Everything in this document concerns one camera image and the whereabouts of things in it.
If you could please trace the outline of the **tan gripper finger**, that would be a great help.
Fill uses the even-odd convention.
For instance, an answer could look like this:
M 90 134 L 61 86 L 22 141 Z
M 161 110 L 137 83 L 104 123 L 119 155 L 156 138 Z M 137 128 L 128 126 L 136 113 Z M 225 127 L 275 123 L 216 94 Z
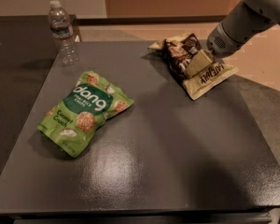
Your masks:
M 191 60 L 185 60 L 185 74 L 194 77 L 213 62 L 213 57 L 208 50 L 200 49 Z

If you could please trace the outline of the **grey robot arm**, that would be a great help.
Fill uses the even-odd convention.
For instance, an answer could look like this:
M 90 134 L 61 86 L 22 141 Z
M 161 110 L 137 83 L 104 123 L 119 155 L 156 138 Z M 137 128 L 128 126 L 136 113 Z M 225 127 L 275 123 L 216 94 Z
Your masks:
M 208 44 L 243 77 L 280 79 L 280 0 L 185 0 L 184 6 L 198 22 L 218 22 Z

